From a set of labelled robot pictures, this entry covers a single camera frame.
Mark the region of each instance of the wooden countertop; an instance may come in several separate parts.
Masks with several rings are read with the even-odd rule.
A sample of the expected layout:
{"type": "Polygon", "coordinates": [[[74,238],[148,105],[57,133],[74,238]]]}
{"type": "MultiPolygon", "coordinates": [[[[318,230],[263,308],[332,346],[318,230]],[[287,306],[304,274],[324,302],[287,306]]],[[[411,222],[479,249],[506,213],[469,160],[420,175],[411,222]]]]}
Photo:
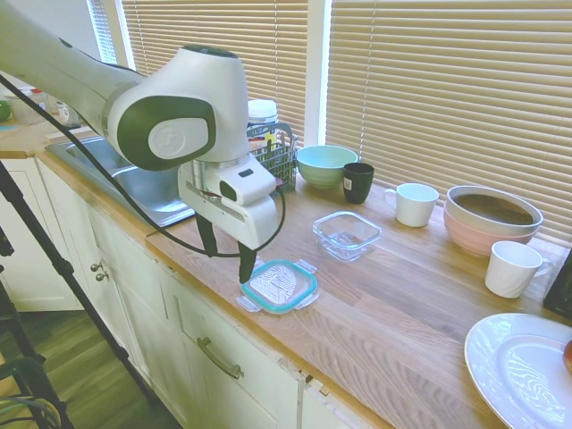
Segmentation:
{"type": "MultiPolygon", "coordinates": [[[[96,136],[89,127],[71,130],[71,133],[79,139],[96,136]]],[[[68,139],[49,122],[33,125],[13,120],[0,122],[0,159],[25,159],[42,151],[47,144],[63,141],[68,139]]]]}
{"type": "Polygon", "coordinates": [[[0,158],[25,159],[44,146],[46,134],[54,132],[48,122],[24,125],[14,121],[0,122],[0,158]]]}
{"type": "MultiPolygon", "coordinates": [[[[562,321],[542,308],[550,276],[535,279],[520,299],[492,294],[484,286],[488,260],[448,240],[441,208],[427,227],[408,228],[393,219],[382,191],[374,187],[364,205],[353,206],[341,189],[316,191],[299,178],[297,191],[287,194],[282,232],[260,255],[265,261],[303,258],[318,267],[320,298],[287,315],[252,314],[236,304],[235,259],[208,259],[159,234],[149,236],[147,246],[375,427],[505,427],[473,385],[464,341],[476,322],[496,313],[562,321]],[[312,232],[314,220],[343,209],[383,227],[374,251],[352,263],[325,254],[312,232]]],[[[170,231],[200,246],[194,221],[170,231]]],[[[219,249],[236,249],[221,232],[218,240],[219,249]]],[[[539,240],[531,245],[563,261],[562,248],[539,240]]]]}

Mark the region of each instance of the plate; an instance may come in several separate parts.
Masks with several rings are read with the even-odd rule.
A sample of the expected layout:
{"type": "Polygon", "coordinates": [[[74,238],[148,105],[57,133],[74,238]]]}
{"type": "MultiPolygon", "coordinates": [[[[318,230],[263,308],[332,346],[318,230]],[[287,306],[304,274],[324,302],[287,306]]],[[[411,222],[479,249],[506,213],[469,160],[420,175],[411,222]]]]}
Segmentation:
{"type": "Polygon", "coordinates": [[[536,315],[492,315],[467,335],[476,388],[512,429],[572,428],[572,374],[562,355],[572,328],[536,315]]]}

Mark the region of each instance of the kitchen sink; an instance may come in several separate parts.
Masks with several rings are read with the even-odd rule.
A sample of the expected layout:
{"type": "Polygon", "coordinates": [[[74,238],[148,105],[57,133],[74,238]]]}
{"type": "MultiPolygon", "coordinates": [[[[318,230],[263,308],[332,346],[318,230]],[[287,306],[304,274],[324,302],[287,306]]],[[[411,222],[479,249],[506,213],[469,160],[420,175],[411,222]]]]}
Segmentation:
{"type": "MultiPolygon", "coordinates": [[[[86,149],[91,152],[91,155],[93,155],[108,172],[118,168],[131,166],[131,164],[126,161],[125,158],[119,155],[113,146],[107,143],[107,141],[104,139],[87,139],[82,140],[81,143],[83,143],[83,146],[85,146],[86,149]]],[[[93,164],[85,155],[80,152],[80,150],[74,144],[67,143],[65,146],[66,154],[73,156],[88,167],[93,167],[93,164]]]]}
{"type": "MultiPolygon", "coordinates": [[[[81,142],[159,226],[169,226],[195,214],[179,197],[176,167],[162,172],[150,172],[130,164],[101,137],[84,139],[81,142]]],[[[73,143],[55,143],[47,146],[46,150],[139,217],[117,189],[73,143]]]]}
{"type": "Polygon", "coordinates": [[[164,213],[187,208],[179,198],[177,169],[148,172],[132,165],[116,172],[114,179],[134,200],[157,212],[164,213]]]}

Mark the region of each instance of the window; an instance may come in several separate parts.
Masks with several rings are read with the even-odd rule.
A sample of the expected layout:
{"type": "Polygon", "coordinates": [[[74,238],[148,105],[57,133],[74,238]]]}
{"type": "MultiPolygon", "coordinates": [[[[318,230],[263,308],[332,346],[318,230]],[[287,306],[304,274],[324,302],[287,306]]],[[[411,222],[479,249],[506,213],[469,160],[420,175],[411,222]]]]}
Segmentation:
{"type": "Polygon", "coordinates": [[[572,2],[333,0],[326,142],[375,181],[529,199],[572,240],[572,2]]]}
{"type": "Polygon", "coordinates": [[[217,46],[244,63],[251,98],[277,102],[303,136],[307,3],[299,0],[122,0],[138,72],[155,72],[184,45],[217,46]]]}
{"type": "Polygon", "coordinates": [[[96,33],[99,56],[103,63],[117,64],[115,58],[114,42],[109,30],[109,22],[105,14],[104,0],[88,0],[89,15],[96,33]]]}
{"type": "MultiPolygon", "coordinates": [[[[104,1],[88,0],[102,57],[104,1]]],[[[302,136],[306,92],[317,99],[308,64],[312,82],[327,80],[325,143],[355,149],[378,184],[503,189],[544,212],[544,238],[572,241],[572,2],[310,0],[323,25],[309,42],[308,1],[122,4],[138,71],[189,43],[226,48],[243,60],[250,96],[275,99],[302,136]],[[318,39],[329,59],[307,62],[318,39]]]]}

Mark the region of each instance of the black mug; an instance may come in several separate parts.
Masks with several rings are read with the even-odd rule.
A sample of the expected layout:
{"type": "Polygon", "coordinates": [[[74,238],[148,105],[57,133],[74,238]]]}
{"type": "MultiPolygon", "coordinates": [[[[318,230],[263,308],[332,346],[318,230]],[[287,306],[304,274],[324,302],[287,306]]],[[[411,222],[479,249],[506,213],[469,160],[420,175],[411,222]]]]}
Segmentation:
{"type": "Polygon", "coordinates": [[[352,204],[366,201],[367,194],[372,188],[374,167],[370,164],[351,163],[343,167],[343,193],[346,200],[352,204]]]}

